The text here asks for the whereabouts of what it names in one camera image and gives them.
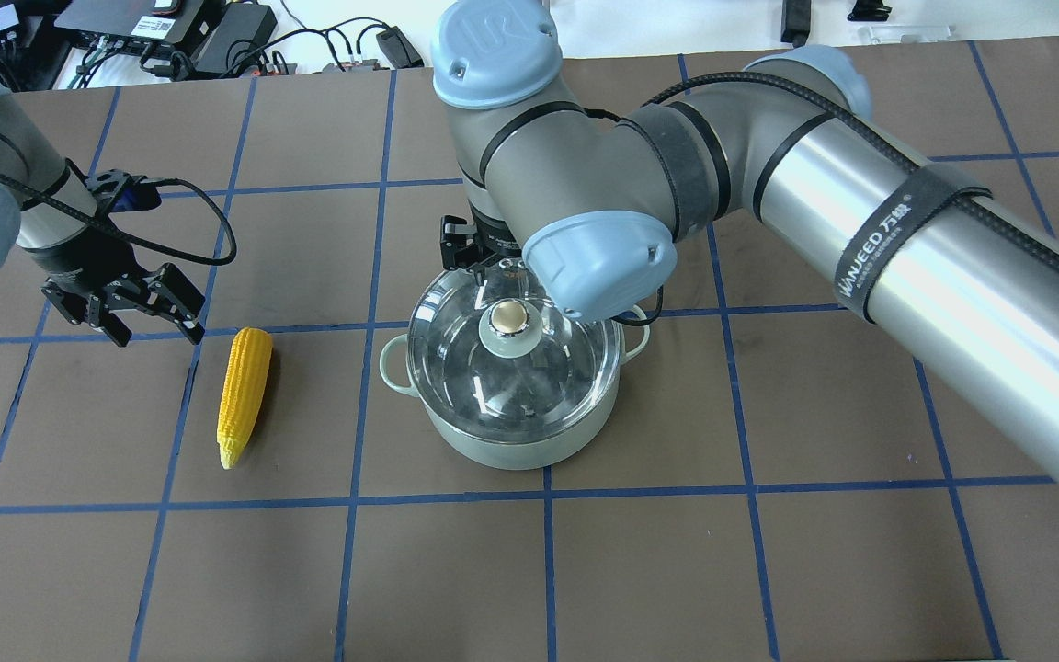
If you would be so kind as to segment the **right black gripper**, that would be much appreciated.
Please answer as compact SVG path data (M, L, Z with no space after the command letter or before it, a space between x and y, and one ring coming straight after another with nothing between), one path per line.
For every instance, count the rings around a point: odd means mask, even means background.
M473 222L457 215L439 221L439 258L445 271L473 273L475 288L487 288L492 267L501 260L521 260L521 244L504 221L474 215Z

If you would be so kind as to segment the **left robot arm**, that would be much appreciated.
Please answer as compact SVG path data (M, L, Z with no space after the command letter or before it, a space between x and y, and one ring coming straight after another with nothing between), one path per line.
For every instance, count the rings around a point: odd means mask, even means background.
M219 267L234 260L235 250L219 258L194 255L134 237L112 221L115 213L154 210L167 186L189 182L121 169L85 175L0 83L0 268L13 247L21 248L44 272L41 292L68 323L126 347L133 334L120 314L134 311L173 324L190 343L201 342L205 296L176 261ZM134 256L139 246L169 263L142 267Z

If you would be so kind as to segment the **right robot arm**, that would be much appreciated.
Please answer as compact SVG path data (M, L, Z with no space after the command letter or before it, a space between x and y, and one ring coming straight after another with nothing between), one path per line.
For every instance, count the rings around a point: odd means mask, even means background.
M671 278L744 209L1059 483L1059 241L870 126L849 57L810 44L674 85L602 130L538 1L457 1L430 42L459 167L576 320Z

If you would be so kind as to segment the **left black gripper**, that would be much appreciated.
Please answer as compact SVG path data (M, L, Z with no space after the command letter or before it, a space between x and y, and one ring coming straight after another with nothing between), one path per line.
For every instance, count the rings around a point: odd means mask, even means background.
M56 314L100 332L118 348L133 336L119 318L126 311L168 320L192 345L205 336L199 320L205 297L176 265L144 269L129 248L104 253L51 248L41 251L41 267L47 272L41 292Z

